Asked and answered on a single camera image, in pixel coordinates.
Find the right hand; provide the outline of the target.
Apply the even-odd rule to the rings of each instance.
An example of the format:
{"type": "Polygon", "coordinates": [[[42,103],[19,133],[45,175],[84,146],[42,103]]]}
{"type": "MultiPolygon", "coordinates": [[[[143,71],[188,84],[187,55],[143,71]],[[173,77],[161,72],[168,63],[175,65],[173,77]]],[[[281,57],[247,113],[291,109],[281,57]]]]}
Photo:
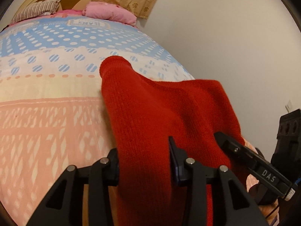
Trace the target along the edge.
{"type": "MultiPolygon", "coordinates": [[[[255,198],[258,192],[259,181],[253,176],[249,175],[246,180],[247,192],[251,195],[252,198],[255,198]]],[[[276,208],[279,205],[278,200],[270,205],[259,206],[260,211],[266,217],[267,223],[269,225],[278,225],[279,224],[279,208],[276,208]]]]}

